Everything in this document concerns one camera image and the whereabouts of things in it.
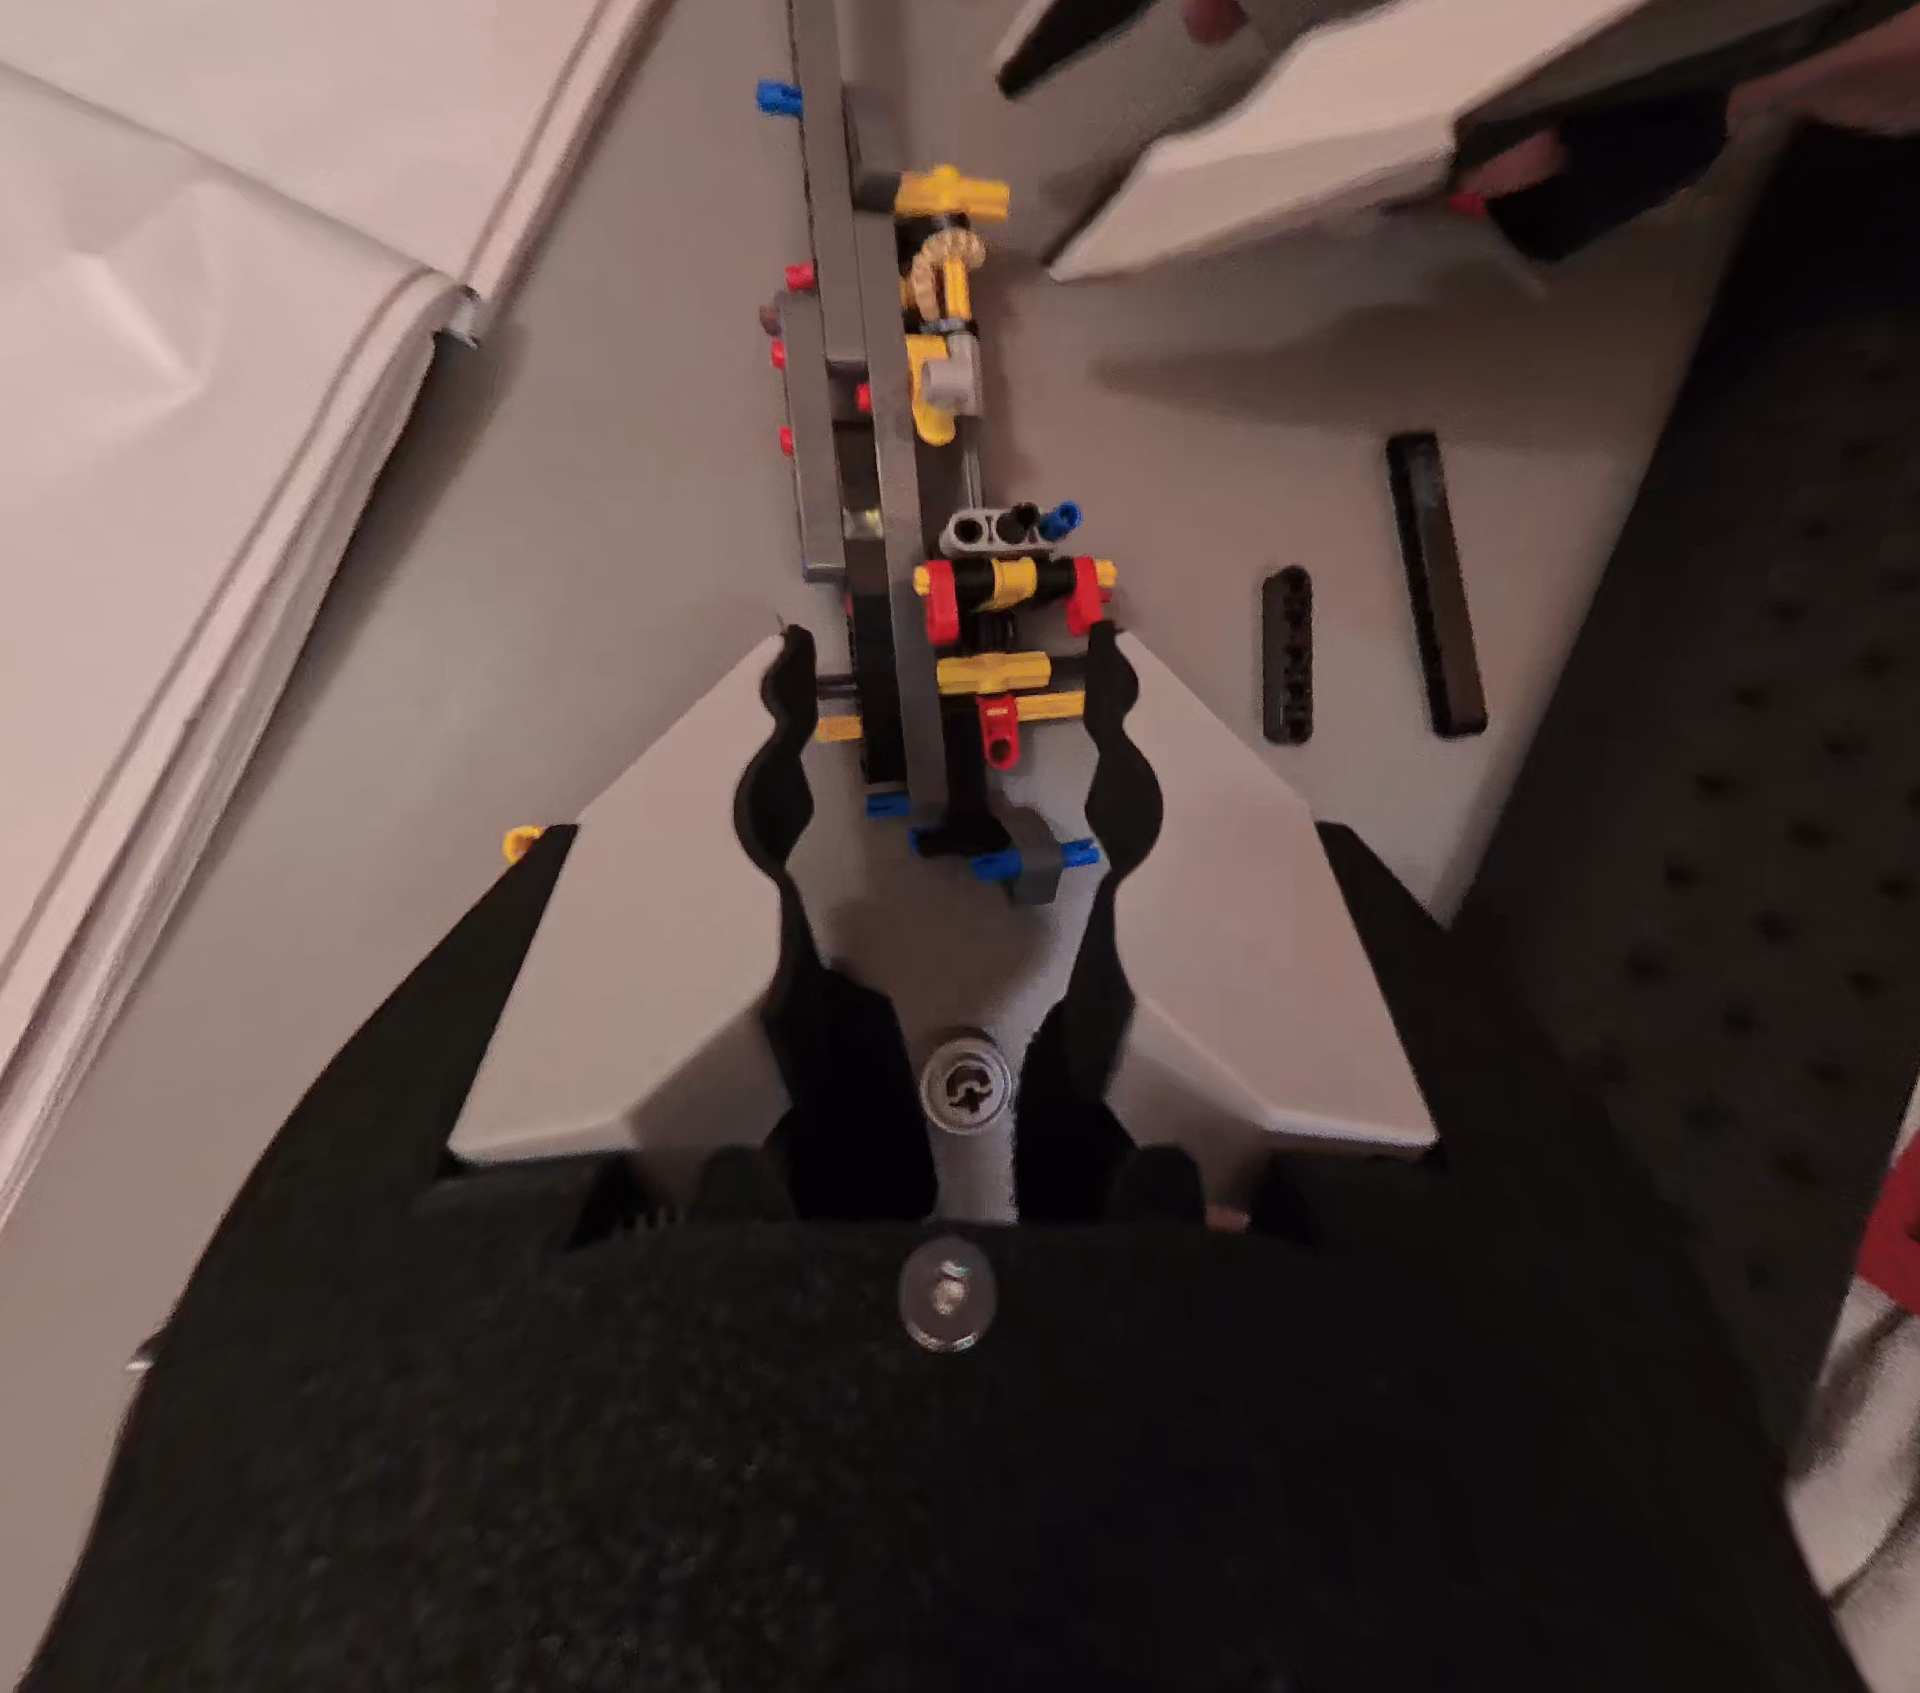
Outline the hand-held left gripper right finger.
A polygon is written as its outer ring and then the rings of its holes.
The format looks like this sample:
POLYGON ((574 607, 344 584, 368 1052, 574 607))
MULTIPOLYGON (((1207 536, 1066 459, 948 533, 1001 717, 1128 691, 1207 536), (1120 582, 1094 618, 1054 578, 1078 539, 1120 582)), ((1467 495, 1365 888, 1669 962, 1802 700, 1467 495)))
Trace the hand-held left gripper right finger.
POLYGON ((1422 1153, 1427 1097, 1309 804, 1128 629, 1086 656, 1117 974, 1086 1044, 1140 1146, 1422 1153))

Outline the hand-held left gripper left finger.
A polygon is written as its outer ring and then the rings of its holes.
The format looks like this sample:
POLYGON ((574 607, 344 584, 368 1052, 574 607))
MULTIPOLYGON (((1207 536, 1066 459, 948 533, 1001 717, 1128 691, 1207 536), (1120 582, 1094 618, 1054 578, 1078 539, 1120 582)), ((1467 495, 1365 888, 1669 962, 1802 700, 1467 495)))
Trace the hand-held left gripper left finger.
POLYGON ((477 1167, 637 1153, 699 1167, 789 1108, 761 1020, 781 897, 737 790, 774 730, 759 640, 574 820, 567 861, 449 1145, 477 1167))

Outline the short black lego beam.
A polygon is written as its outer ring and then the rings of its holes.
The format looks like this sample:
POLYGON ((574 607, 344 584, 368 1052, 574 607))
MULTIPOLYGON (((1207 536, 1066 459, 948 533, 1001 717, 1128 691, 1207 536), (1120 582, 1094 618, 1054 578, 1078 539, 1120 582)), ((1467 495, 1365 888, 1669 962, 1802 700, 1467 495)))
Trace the short black lego beam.
POLYGON ((1314 733, 1314 582, 1285 565, 1260 584, 1260 731, 1278 747, 1314 733))

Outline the long black lego beam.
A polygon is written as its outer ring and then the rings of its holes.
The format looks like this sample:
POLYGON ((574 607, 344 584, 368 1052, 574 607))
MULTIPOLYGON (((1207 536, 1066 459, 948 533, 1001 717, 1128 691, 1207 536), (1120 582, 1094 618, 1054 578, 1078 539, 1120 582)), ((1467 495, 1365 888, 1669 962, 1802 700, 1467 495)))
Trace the long black lego beam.
POLYGON ((1430 726, 1479 736, 1488 710, 1439 435, 1397 432, 1384 457, 1430 726))

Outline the grey lego beam assembly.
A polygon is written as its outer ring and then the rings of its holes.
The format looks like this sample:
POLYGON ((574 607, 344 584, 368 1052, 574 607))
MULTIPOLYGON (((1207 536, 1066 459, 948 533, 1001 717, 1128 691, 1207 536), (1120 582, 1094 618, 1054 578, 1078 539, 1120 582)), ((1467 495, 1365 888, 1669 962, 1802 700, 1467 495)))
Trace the grey lego beam assembly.
POLYGON ((992 499, 976 274, 1003 181, 912 166, 886 95, 844 72, 838 0, 784 0, 790 72, 763 114, 798 129, 809 250, 769 307, 800 570, 841 602, 846 660, 812 736, 859 766, 866 817, 1047 908, 1100 865, 1007 799, 1024 736, 1086 708, 1085 650, 1118 573, 1078 552, 1074 501, 992 499))

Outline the grey lego pulley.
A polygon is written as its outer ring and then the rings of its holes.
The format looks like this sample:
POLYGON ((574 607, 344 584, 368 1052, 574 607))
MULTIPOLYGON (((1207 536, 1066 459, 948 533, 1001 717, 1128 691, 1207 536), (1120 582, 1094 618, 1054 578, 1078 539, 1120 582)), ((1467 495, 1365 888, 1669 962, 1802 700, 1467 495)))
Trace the grey lego pulley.
POLYGON ((1017 1094, 1017 1077, 997 1037, 961 1030, 926 1057, 919 1080, 926 1120, 950 1137, 997 1126, 1017 1094))

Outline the person's right hand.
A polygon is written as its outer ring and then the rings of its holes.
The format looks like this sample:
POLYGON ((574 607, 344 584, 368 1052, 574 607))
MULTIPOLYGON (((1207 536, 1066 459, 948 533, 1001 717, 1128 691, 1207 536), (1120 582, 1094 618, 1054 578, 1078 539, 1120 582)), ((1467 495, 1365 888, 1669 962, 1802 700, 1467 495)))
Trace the person's right hand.
POLYGON ((1452 211, 1487 216, 1497 197, 1568 173, 1580 154, 1622 146, 1629 158, 1710 164, 1730 136, 1764 121, 1825 118, 1868 134, 1916 129, 1918 3, 1794 64, 1753 75, 1727 91, 1653 100, 1578 116, 1455 173, 1452 211))

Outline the black dimpled foam mat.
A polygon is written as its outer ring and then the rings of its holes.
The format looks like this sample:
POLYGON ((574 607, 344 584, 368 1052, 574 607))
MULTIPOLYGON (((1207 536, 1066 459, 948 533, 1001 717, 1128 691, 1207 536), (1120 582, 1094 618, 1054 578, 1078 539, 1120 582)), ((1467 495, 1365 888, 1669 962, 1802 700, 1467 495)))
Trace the black dimpled foam mat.
POLYGON ((1457 927, 1789 1450, 1916 1082, 1918 144, 1773 166, 1457 927))

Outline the open instruction booklet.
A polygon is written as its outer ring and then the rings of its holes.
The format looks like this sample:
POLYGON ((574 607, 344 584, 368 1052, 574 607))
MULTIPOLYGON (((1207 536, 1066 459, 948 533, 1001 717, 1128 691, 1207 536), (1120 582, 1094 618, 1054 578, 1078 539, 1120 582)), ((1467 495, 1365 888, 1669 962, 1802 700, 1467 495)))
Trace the open instruction booklet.
POLYGON ((3 0, 10 1216, 660 0, 3 0))

